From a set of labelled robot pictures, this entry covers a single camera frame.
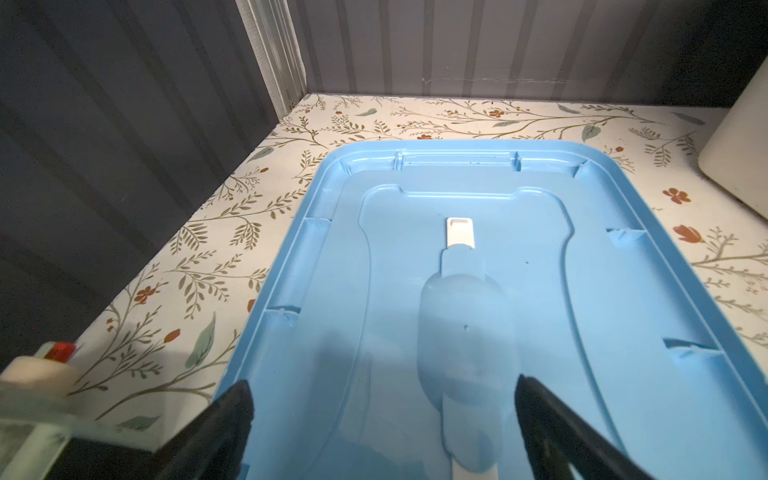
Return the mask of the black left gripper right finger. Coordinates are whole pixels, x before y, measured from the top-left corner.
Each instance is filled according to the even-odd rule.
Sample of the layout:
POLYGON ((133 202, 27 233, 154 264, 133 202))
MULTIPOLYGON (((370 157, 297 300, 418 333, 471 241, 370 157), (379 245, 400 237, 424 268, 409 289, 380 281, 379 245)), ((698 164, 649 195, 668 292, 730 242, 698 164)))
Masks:
POLYGON ((539 380, 518 377, 515 409, 535 479, 650 477, 539 380))

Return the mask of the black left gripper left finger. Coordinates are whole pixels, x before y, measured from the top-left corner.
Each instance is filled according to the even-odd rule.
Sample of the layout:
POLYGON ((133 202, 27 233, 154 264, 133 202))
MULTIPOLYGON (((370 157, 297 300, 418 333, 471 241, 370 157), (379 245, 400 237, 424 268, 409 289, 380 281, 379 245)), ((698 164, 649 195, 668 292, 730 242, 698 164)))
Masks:
POLYGON ((152 456, 154 479, 236 479, 254 417, 248 382, 235 382, 152 456))

